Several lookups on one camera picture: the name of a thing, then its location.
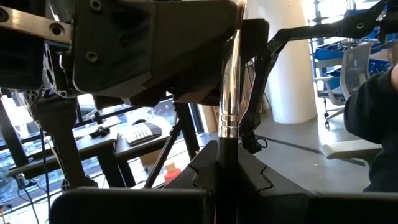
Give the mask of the black and white keyboard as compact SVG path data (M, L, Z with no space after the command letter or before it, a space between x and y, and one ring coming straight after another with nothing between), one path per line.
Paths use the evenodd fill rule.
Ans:
M130 146L150 141L162 135L162 129L150 122L137 123L124 132L124 137Z

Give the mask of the small black desk object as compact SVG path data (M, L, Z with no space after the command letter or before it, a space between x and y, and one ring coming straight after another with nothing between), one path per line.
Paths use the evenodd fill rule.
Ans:
M98 127L96 131L89 133L91 138L105 137L110 133L109 128L104 128L102 126Z

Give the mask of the blue storage bins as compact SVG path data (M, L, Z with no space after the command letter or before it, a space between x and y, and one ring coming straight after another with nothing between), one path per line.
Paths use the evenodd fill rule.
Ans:
M335 43L331 44L323 44L319 45L314 53L313 53L313 59L314 62L320 63L320 62L326 62L329 60L334 60L334 59L342 59L343 54L346 50L348 50L350 47L356 47L361 44L372 44L371 47L371 55L376 54L380 52L383 49L387 49L392 46L392 44L395 41L398 41L398 33L396 34L387 34L386 35L386 40L384 42L380 42L380 40L377 39L379 35L379 28L375 28L370 34L368 34L365 37L362 37L360 39L353 39L349 40L348 43L344 44L343 40L337 41ZM317 76L317 69L319 71L322 71L323 68L328 68L328 67L334 67L337 65L326 65L324 67L321 67L320 65L313 64L313 76ZM382 60L382 59L369 59L369 75L373 76L378 73L385 72L387 70L387 67L391 65L391 62L387 62L387 60Z

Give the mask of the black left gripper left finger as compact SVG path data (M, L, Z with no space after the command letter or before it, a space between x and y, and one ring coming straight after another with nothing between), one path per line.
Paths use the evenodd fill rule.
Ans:
M80 187L57 198L50 224L215 224L217 142L162 189Z

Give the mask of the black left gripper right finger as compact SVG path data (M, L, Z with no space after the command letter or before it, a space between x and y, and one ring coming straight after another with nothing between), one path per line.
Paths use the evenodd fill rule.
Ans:
M239 224L398 224L398 194L308 191L239 148Z

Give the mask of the person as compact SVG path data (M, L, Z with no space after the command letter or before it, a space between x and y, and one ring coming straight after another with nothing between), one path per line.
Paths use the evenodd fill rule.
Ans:
M345 128L382 149L369 170L367 192L398 192L398 64L365 81L345 103Z

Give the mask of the white mesh office chair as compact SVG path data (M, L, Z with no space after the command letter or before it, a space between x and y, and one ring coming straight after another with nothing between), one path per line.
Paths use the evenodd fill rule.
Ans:
M340 86L332 89L330 82L336 79L334 76L325 76L315 78L316 82L323 82L326 90L319 91L318 95L324 99L328 98L335 106L339 108L325 108L325 127L330 127L329 120L344 113L346 100L356 93L360 86L369 78L369 58L372 44L362 44L357 47L346 50L341 61L341 72L339 77Z

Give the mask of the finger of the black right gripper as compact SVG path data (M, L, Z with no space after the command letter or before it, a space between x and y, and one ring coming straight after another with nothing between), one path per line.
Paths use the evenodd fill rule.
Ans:
M241 24L241 71L254 57L260 60L261 68L270 64L267 50L269 23L265 19L244 19Z
M73 84L133 98L219 75L237 18L229 0L76 0Z

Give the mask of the black background desk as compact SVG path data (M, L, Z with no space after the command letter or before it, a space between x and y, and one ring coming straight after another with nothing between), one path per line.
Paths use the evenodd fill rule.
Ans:
M134 178L125 166L127 161L162 149L170 134L171 125L165 119L155 119L150 123L158 126L162 134L133 146L126 140L129 131L120 132L117 126L111 127L111 133L105 137L94 139L85 136L76 143L80 158L97 157L110 186L131 187Z

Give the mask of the white round column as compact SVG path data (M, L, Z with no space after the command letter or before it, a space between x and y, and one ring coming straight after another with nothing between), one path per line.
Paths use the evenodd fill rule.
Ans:
M249 18L264 18L269 36L281 28L304 26L304 0L248 0ZM299 124L317 117L312 64L308 40L287 43L279 54L267 82L273 119L281 124Z

